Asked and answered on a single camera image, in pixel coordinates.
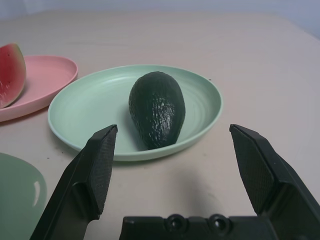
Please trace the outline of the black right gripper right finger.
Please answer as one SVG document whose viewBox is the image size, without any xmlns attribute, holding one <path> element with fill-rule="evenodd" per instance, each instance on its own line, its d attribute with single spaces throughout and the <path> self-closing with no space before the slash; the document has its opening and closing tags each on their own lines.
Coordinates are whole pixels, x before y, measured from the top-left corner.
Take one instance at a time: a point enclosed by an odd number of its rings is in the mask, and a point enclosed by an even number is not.
<svg viewBox="0 0 320 240">
<path fill-rule="evenodd" d="M 258 132 L 229 127 L 240 177 L 254 209 L 279 240 L 318 240 L 320 205 L 296 171 Z"/>
</svg>

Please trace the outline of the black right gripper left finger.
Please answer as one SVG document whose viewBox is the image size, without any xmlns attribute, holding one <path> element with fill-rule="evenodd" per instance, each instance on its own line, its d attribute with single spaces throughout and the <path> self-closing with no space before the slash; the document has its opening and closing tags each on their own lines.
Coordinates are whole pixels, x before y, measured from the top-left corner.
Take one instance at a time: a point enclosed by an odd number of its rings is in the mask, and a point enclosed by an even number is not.
<svg viewBox="0 0 320 240">
<path fill-rule="evenodd" d="M 65 168 L 32 235 L 32 240 L 82 240 L 103 213 L 110 185 L 118 128 L 95 132 Z"/>
</svg>

